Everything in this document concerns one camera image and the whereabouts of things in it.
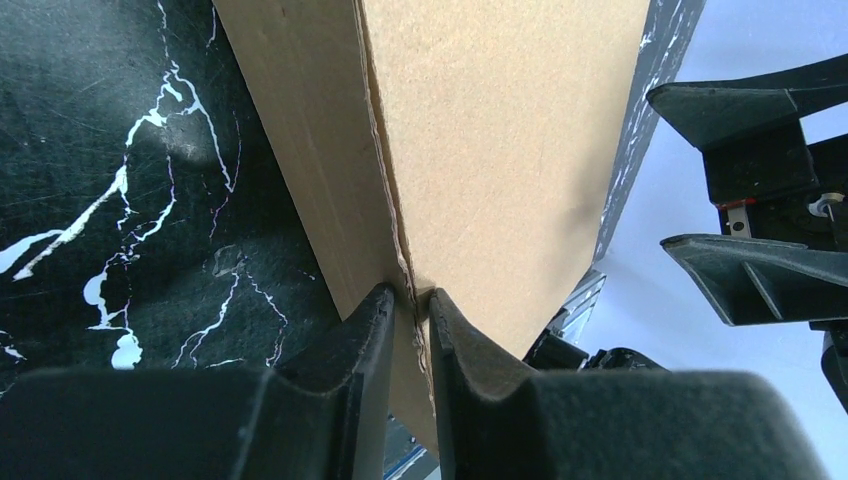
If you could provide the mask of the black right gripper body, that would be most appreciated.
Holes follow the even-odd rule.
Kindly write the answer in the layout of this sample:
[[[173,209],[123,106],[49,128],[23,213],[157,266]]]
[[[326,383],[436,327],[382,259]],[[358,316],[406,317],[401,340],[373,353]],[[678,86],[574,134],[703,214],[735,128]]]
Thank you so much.
[[[847,250],[847,213],[810,211],[827,194],[847,204],[845,134],[809,145],[793,122],[706,149],[702,157],[722,234],[740,234],[729,212],[742,208],[752,238]]]

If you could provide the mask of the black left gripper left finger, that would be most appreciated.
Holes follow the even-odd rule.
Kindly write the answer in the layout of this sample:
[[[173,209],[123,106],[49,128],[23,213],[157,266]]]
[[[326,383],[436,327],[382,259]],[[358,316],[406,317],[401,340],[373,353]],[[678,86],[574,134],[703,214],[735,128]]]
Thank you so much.
[[[395,295],[276,369],[45,369],[1,402],[5,479],[378,479]]]

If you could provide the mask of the brown cardboard box sheet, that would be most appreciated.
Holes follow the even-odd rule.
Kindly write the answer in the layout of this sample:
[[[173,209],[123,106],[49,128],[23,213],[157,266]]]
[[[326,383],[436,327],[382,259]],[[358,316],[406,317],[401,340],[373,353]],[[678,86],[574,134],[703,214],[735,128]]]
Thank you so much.
[[[434,455],[433,290],[524,355],[593,259],[645,1],[219,1],[341,317],[392,284],[390,411]]]

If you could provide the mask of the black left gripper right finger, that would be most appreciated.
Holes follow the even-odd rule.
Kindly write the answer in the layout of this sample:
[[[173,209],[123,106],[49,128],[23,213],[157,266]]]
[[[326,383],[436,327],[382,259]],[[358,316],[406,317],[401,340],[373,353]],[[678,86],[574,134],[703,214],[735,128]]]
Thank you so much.
[[[445,479],[823,479],[778,392],[745,372],[538,371],[429,300]]]

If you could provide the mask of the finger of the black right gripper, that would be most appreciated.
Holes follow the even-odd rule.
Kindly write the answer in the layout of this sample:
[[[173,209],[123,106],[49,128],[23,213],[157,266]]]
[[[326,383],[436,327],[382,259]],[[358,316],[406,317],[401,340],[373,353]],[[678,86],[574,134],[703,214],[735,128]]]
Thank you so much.
[[[847,255],[802,244],[687,234],[660,242],[729,326],[847,319]]]
[[[687,142],[711,149],[847,101],[847,56],[736,80],[672,82],[646,94]]]

